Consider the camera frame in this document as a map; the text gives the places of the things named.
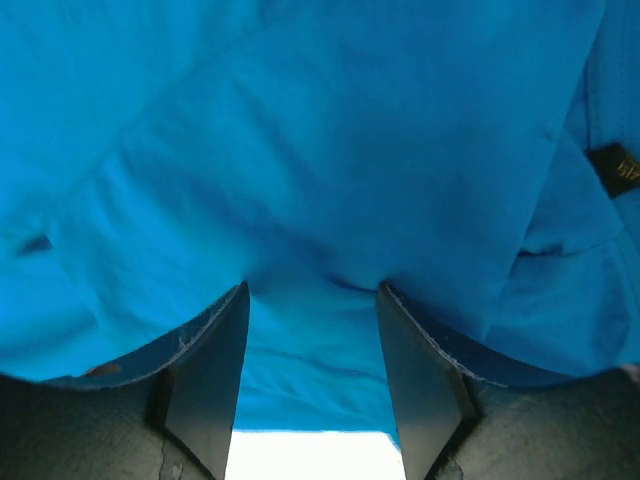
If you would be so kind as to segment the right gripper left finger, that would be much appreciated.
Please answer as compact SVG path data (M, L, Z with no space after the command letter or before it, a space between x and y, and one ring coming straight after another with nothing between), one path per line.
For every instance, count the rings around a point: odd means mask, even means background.
M249 325L239 284L82 377L1 379L5 479L221 479Z

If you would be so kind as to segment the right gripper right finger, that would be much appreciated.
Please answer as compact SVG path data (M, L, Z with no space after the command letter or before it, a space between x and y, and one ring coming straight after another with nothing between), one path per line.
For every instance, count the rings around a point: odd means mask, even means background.
M639 382L574 379L429 318L388 284L377 319L409 479L635 479Z

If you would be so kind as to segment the blue t-shirt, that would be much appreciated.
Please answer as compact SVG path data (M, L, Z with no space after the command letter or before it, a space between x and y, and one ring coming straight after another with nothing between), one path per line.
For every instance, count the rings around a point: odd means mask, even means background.
M635 1L5 1L1 370L234 285L242 429L391 432L374 298L566 377L639 360Z

